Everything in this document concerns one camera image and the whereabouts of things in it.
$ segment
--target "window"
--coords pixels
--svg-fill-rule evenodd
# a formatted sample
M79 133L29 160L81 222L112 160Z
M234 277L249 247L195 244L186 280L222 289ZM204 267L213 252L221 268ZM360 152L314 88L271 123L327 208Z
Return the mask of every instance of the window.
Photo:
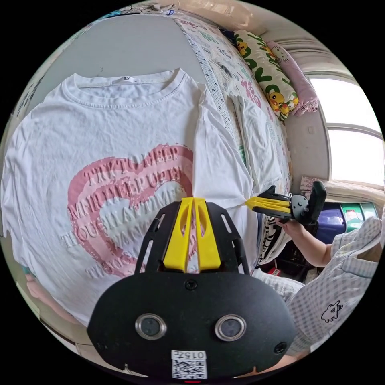
M336 79L310 82L328 129L331 179L384 186L384 138L361 87Z

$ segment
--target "bed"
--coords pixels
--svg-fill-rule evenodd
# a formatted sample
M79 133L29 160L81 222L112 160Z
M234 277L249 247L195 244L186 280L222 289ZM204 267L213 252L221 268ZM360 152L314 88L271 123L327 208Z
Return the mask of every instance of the bed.
M289 193L292 178L285 126L273 114L246 62L232 43L220 32L219 28L186 15L175 16L174 20L186 35L199 60L218 111L227 123L227 129L232 134L244 161L245 149L230 95L248 98L269 117L273 126L273 130L270 130L271 139L282 173L276 191L281 194Z
M140 39L136 39L133 53L132 45L125 47L124 44L127 37L137 34L138 30L145 32L142 32ZM270 130L271 139L282 172L282 179L276 190L282 194L288 193L291 175L285 127L272 113L251 71L231 42L217 27L187 15L127 15L99 20L88 25L62 45L40 67L16 105L5 135L9 138L23 117L39 104L50 90L73 73L86 77L108 77L122 73L155 73L176 67L183 68L197 82L207 84L244 161L245 149L235 107L229 95L247 98L265 112L273 128ZM263 227L260 225L258 231L260 244L269 236ZM25 273L30 282L33 277L28 271ZM31 295L34 298L40 296L40 300L53 309L50 300L44 300L41 294L36 293L36 288L35 294ZM76 324L74 320L67 318L66 322L68 321Z

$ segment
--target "pink pillow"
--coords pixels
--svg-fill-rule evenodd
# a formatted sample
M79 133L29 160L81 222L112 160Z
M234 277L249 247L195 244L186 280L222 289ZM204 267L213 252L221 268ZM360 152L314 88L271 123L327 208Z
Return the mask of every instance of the pink pillow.
M318 111L318 96L316 91L301 71L296 61L290 56L287 50L279 44L270 41L267 43L267 46L276 57L281 70L289 78L292 87L297 93L299 102L292 114L302 115L306 111Z

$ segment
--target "camera lens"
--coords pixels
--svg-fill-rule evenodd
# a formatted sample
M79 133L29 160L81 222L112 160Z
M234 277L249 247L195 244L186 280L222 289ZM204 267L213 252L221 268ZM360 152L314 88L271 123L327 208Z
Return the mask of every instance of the camera lens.
M146 340L157 340L164 336L167 327L162 318L155 314L143 314L135 322L136 332Z
M240 339L246 331L245 320L234 314L226 315L218 320L215 325L216 336L226 342Z

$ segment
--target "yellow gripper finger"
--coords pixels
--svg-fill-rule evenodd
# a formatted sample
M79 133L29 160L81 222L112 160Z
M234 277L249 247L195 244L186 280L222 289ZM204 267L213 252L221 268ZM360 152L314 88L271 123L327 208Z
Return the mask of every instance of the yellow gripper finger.
M203 198L194 198L195 218L197 223L197 246L199 272L217 270L221 266L213 227L211 225L206 202Z
M287 214L291 213L289 202L278 201L275 199L266 199L266 198L255 199L255 198L251 198L245 203L245 205L251 210L254 207L260 207L261 209L280 211L282 213L287 213Z
M281 207L290 207L289 201L280 201L279 199L270 199L270 198L262 198L262 197L252 197L247 202L266 202L266 203L271 203Z
M190 246L191 214L194 198L183 198L172 230L167 252L163 260L166 269L187 271Z

